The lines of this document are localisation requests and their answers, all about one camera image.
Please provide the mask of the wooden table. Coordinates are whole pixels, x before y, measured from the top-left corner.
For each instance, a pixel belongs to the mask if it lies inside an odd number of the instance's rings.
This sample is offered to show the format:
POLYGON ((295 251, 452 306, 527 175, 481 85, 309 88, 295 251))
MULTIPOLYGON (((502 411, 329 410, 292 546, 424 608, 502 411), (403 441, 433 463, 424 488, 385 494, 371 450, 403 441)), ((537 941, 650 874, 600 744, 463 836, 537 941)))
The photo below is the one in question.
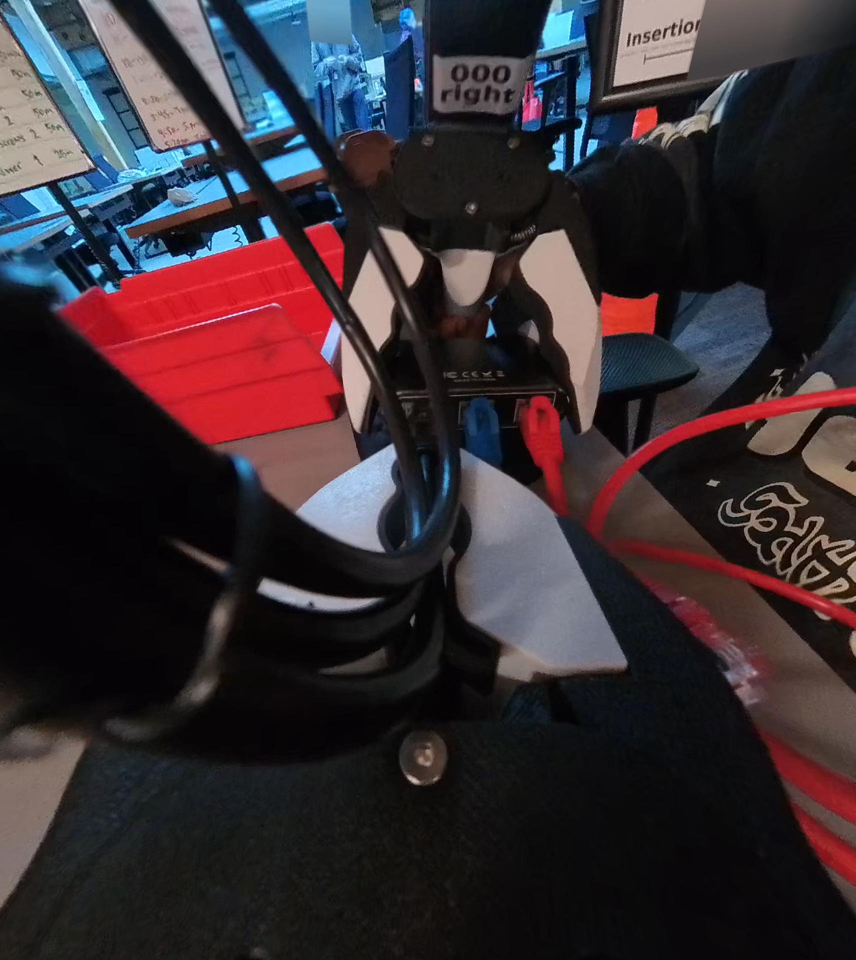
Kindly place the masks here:
MULTIPOLYGON (((295 194, 302 188, 327 183, 326 169, 309 148, 301 148, 284 153, 262 162, 262 167, 275 186, 285 194, 295 194)), ((237 171, 228 174, 230 186, 238 199, 243 216, 258 213, 268 214, 244 176, 237 171)), ((234 210, 228 193, 217 175, 196 183, 191 191, 194 200, 183 206, 176 206, 170 199, 149 210, 126 228, 131 239, 170 233, 175 229, 187 227, 190 230, 206 230, 207 222, 220 216, 229 215, 234 210)))

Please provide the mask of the red plastic bin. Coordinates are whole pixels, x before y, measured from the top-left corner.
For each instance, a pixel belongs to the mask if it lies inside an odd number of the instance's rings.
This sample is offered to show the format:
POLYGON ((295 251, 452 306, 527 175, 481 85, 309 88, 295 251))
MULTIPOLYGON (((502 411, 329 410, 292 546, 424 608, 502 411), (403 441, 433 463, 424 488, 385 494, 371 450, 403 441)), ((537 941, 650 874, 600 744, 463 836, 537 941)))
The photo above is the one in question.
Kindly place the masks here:
POLYGON ((327 332, 334 318, 281 237, 128 279, 106 302, 123 323, 144 334, 179 330, 262 306, 281 306, 310 335, 327 332))
POLYGON ((307 291, 198 307, 92 290, 60 315, 208 445, 329 422, 341 407, 323 355, 333 317, 307 291))

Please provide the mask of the person's right forearm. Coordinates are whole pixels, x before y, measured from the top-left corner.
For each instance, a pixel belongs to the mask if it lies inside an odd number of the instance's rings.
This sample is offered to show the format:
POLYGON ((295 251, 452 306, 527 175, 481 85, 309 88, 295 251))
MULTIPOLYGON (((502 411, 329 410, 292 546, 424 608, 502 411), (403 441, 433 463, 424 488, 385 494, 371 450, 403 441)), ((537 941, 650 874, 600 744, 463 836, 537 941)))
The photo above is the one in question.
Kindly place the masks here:
POLYGON ((741 71, 684 121, 572 169, 602 292, 764 294, 811 354, 856 276, 856 43, 741 71))

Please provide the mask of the person's right hand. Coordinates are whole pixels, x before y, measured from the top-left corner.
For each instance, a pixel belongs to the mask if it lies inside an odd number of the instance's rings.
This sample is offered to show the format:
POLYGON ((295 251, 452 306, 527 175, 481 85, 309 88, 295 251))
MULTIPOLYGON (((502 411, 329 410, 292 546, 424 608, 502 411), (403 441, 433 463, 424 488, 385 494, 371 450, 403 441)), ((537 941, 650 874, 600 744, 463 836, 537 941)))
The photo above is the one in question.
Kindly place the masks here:
POLYGON ((442 340, 484 340, 488 336, 491 317, 492 307, 486 301, 482 301, 470 310, 448 308, 438 320, 436 332, 442 340))

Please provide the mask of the black office chair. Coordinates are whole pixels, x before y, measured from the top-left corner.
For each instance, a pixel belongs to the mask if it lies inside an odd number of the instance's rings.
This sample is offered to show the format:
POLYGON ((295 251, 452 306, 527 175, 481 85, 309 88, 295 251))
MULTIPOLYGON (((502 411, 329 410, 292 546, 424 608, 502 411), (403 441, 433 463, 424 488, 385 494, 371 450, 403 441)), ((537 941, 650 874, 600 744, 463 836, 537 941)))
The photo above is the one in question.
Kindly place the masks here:
POLYGON ((593 425, 616 450, 629 454, 649 441, 658 398, 699 372, 687 354, 656 334, 605 336, 593 425))

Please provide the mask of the handwritten whiteboard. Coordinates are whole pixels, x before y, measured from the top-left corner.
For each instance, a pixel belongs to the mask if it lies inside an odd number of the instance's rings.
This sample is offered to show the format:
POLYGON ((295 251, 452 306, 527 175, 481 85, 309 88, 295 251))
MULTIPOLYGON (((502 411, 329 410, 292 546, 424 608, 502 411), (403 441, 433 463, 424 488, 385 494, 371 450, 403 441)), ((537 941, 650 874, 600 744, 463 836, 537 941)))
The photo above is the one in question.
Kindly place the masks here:
POLYGON ((0 13, 0 198, 95 167, 0 13))
MULTIPOLYGON (((202 119, 158 63, 154 49, 136 36, 114 2, 81 1, 79 6, 134 106, 153 150, 182 149, 212 138, 202 119)), ((151 6, 179 40, 236 129, 246 132, 249 124, 230 83, 203 3, 152 1, 151 6)))

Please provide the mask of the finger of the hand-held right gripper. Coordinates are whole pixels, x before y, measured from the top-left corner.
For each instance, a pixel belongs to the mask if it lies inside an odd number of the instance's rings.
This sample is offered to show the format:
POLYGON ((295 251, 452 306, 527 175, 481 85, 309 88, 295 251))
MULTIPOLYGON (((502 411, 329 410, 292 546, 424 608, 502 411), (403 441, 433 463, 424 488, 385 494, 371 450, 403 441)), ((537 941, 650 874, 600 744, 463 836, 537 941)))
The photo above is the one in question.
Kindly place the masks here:
POLYGON ((563 228, 536 236, 518 268, 533 296, 539 347, 567 392, 573 431, 583 434, 593 424, 601 392, 599 303, 563 228))
MULTIPOLYGON (((424 267, 424 254, 400 229, 382 226, 381 235, 406 286, 413 288, 424 267)), ((348 303, 374 347, 379 351, 386 348, 398 332, 396 300, 372 252, 368 252, 362 260, 348 303)), ((362 360, 345 333, 340 335, 340 370, 350 424, 355 433, 366 433, 369 430, 369 414, 373 409, 374 388, 362 360)))

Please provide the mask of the black ethernet hub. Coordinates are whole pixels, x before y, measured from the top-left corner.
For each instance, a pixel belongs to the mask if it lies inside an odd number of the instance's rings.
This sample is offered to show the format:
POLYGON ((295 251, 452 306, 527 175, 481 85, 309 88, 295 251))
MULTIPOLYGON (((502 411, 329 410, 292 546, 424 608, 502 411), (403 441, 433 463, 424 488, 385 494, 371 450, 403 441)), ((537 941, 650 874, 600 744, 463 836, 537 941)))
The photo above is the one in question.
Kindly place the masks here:
MULTIPOLYGON (((567 391, 538 345, 523 335, 483 340, 440 341, 436 357, 447 390, 446 421, 459 445, 513 479, 528 485, 542 475, 521 435, 523 407, 533 398, 553 402, 560 419, 570 412, 567 391), (486 404, 471 414, 472 402, 486 404)), ((386 369, 409 421, 416 442, 434 440, 434 421, 424 378, 410 342, 398 341, 386 350, 386 369)), ((372 402, 367 432, 362 436, 387 441, 388 432, 378 401, 372 402)))

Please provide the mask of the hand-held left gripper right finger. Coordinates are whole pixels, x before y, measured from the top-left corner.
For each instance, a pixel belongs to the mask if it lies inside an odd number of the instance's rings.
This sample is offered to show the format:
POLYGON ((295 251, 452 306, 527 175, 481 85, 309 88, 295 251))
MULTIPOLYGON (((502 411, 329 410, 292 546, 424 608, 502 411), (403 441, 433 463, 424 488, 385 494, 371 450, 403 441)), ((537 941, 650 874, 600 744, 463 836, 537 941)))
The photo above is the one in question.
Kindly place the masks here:
POLYGON ((498 645, 515 683, 623 673, 626 656, 559 522, 536 493, 470 453, 460 502, 471 534, 458 561, 458 607, 498 645))

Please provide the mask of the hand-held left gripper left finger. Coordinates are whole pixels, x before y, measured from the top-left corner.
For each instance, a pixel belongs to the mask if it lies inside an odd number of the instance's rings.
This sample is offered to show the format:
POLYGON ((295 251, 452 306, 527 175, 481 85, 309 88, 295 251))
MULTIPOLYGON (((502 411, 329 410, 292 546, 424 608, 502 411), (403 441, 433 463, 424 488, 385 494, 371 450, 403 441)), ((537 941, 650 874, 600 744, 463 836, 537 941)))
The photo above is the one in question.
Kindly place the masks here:
POLYGON ((312 542, 298 558, 308 579, 274 574, 259 593, 258 654, 285 678, 436 678, 438 565, 400 585, 362 583, 372 553, 401 568, 407 501, 392 450, 361 462, 313 496, 295 518, 312 542))

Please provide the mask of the person's dark printed hoodie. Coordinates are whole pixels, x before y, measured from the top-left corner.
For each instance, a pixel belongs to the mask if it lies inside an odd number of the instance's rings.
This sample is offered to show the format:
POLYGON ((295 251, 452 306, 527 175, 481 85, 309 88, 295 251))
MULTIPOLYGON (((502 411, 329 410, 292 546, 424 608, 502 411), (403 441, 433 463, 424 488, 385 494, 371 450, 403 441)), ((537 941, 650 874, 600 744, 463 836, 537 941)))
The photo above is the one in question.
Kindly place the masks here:
MULTIPOLYGON (((705 413, 853 387, 856 287, 813 354, 770 337, 705 413)), ((726 561, 856 614, 856 405, 689 439, 644 474, 726 561)))

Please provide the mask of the orange cone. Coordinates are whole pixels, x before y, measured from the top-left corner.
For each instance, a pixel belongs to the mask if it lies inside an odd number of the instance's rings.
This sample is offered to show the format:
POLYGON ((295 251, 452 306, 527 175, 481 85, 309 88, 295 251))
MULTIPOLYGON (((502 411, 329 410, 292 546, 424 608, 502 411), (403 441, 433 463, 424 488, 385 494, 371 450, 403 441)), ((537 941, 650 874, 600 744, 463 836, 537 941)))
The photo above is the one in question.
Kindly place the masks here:
POLYGON ((655 333, 658 304, 658 294, 635 298, 603 293, 600 302, 602 336, 655 333))

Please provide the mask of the framed marker sign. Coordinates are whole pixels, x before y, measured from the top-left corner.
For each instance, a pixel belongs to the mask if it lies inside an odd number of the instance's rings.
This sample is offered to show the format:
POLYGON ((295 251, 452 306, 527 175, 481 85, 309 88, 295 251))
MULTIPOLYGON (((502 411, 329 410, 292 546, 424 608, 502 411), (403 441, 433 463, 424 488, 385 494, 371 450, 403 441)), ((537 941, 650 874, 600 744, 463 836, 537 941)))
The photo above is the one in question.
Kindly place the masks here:
POLYGON ((656 107, 705 86, 688 73, 705 1, 599 1, 586 22, 592 114, 656 107))

